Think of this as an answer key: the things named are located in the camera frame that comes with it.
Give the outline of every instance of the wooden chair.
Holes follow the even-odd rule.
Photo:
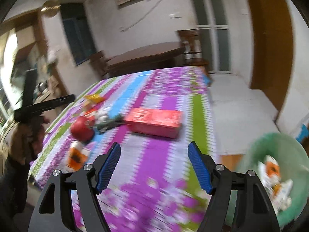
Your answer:
[[[97,72],[101,79],[109,72],[108,65],[106,63],[103,51],[99,51],[89,56],[90,65]]]
[[[209,76],[209,62],[205,60],[201,56],[201,51],[196,51],[197,43],[200,44],[200,29],[192,29],[192,30],[184,30],[184,31],[177,31],[180,40],[188,49],[188,52],[185,52],[184,55],[190,55],[190,58],[185,58],[186,65],[189,66],[200,66],[204,68],[204,72],[209,80],[212,82],[211,77]]]

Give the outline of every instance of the metal screw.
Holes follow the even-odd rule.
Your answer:
[[[58,176],[59,173],[60,173],[60,170],[58,170],[58,169],[57,169],[57,170],[54,170],[54,171],[53,171],[53,176]]]
[[[223,171],[224,170],[224,166],[221,164],[216,165],[216,169],[219,171]]]
[[[86,165],[84,165],[84,169],[85,169],[86,171],[89,171],[91,168],[92,168],[92,165],[91,165],[91,164],[86,164]]]
[[[249,174],[250,176],[255,176],[255,172],[252,171],[252,170],[249,170],[249,171],[248,171],[248,174]]]

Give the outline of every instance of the snack package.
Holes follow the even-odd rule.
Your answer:
[[[274,194],[274,196],[276,196],[276,195],[278,194],[278,192],[280,191],[280,189],[281,189],[281,184],[278,183],[278,184],[274,185],[274,186],[272,187],[272,189],[273,189],[273,194]]]
[[[132,132],[175,138],[181,117],[181,111],[133,108],[124,121]]]
[[[83,115],[84,117],[88,118],[90,122],[89,125],[92,127],[95,125],[95,115],[96,115],[96,110],[94,108],[85,112]]]
[[[83,148],[83,145],[78,141],[73,141],[69,150],[69,158],[66,163],[68,172],[78,171],[87,161],[89,151]]]
[[[266,165],[266,173],[270,179],[271,186],[279,184],[281,181],[281,175],[278,162],[270,155],[266,155],[265,165]]]
[[[291,179],[281,183],[281,188],[272,201],[272,206],[275,210],[276,215],[279,213],[280,210],[287,209],[291,205],[292,200],[289,199],[289,194],[292,187],[293,181]]]
[[[101,97],[99,94],[85,95],[84,98],[90,100],[94,104],[98,104],[98,103],[104,101],[104,98]]]
[[[274,190],[271,186],[269,176],[266,173],[266,165],[260,161],[258,162],[258,172],[259,172],[260,181],[262,185],[264,186],[268,197],[270,198],[270,200],[272,200],[274,196]]]
[[[97,110],[97,112],[95,113],[95,123],[99,124],[106,121],[109,118],[110,109],[110,107],[106,107]]]
[[[93,104],[89,100],[86,100],[86,101],[84,101],[82,108],[85,112],[88,112],[93,108]]]

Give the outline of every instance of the blue object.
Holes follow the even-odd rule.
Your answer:
[[[92,155],[96,151],[96,148],[100,144],[100,141],[103,139],[103,137],[102,137],[103,135],[98,132],[98,129],[96,127],[94,127],[93,130],[95,132],[95,135],[92,137],[92,140],[90,142],[95,142],[96,145],[91,149],[91,151],[90,151],[90,153],[88,155],[88,160],[87,160],[86,164],[92,163],[94,161],[94,160],[91,161]]]
[[[112,177],[112,174],[115,170],[115,167],[120,159],[121,155],[121,148],[120,145],[117,143],[116,146],[113,148],[111,153],[109,154],[106,162],[104,163],[103,167],[101,168],[98,174],[98,184],[96,189],[99,193],[101,193],[104,189],[107,188],[109,181]]]
[[[151,72],[152,71],[143,71],[141,73],[138,73],[134,81],[128,85],[126,90],[115,101],[114,105],[109,111],[109,118],[114,118],[115,116],[121,113],[121,109],[123,108],[123,106],[127,103],[128,100],[132,100],[132,96],[134,95],[134,93],[139,89],[141,84],[143,84],[146,81],[148,75]]]
[[[211,80],[210,80],[209,77],[207,77],[205,74],[203,74],[203,79],[204,79],[204,83],[205,83],[206,86],[208,87],[209,84],[211,83]]]
[[[301,143],[304,140],[304,138],[307,138],[308,136],[309,136],[308,128],[303,124],[300,134],[296,137],[296,140],[299,143]]]
[[[210,194],[213,190],[211,176],[201,158],[201,152],[192,142],[188,145],[188,156],[197,176],[200,187]]]

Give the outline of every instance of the blue gripper pad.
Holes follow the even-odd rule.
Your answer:
[[[201,158],[201,151],[192,142],[188,145],[188,156],[197,176],[200,187],[210,194],[213,190],[211,176]]]
[[[101,193],[104,189],[107,188],[109,181],[114,173],[115,167],[120,159],[120,155],[121,148],[120,145],[117,143],[117,145],[109,154],[98,174],[98,184],[96,186],[96,189],[99,193]]]

